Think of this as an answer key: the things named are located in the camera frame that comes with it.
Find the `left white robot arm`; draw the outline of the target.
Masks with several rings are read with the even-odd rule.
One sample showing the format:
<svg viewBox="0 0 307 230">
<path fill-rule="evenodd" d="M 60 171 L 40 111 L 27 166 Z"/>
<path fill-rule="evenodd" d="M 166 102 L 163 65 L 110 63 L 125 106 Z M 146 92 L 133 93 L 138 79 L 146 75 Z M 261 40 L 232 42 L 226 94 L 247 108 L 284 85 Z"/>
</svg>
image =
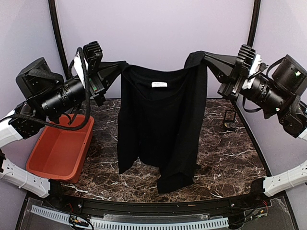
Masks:
<svg viewBox="0 0 307 230">
<path fill-rule="evenodd" d="M 63 79 L 60 74 L 50 70 L 44 58 L 39 58 L 21 70 L 16 83 L 25 97 L 0 121 L 0 145 L 2 147 L 36 135 L 43 127 L 53 127 L 65 131 L 84 128 L 90 119 L 90 99 L 97 105 L 105 101 L 105 94 L 121 73 L 124 61 L 103 62 L 102 53 L 93 54 L 79 48 L 69 65 L 69 72 L 76 71 Z M 85 104 L 83 121 L 73 126 L 74 117 L 69 124 L 59 123 L 62 115 L 72 109 L 78 111 Z"/>
</svg>

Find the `black t-shirt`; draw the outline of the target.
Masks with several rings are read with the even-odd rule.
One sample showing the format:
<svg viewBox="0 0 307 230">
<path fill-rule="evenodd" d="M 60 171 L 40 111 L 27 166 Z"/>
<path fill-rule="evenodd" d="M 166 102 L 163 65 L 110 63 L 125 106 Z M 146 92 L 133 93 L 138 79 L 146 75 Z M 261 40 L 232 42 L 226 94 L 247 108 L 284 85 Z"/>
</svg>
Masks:
<svg viewBox="0 0 307 230">
<path fill-rule="evenodd" d="M 120 68 L 119 173 L 141 160 L 159 169 L 161 194 L 193 184 L 207 98 L 204 53 L 191 53 L 176 71 Z"/>
</svg>

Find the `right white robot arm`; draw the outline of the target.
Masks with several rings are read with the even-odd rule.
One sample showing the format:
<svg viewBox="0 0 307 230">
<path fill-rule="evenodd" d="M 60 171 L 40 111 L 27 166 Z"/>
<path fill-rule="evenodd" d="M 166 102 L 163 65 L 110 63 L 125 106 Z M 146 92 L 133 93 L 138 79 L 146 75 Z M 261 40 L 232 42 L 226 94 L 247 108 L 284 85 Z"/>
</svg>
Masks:
<svg viewBox="0 0 307 230">
<path fill-rule="evenodd" d="M 286 133 L 307 139 L 307 105 L 301 95 L 307 89 L 307 72 L 291 56 L 267 66 L 253 49 L 243 47 L 237 56 L 206 52 L 204 60 L 220 82 L 223 98 L 235 103 L 249 100 L 258 107 L 248 113 L 263 111 L 266 119 L 277 115 Z"/>
</svg>

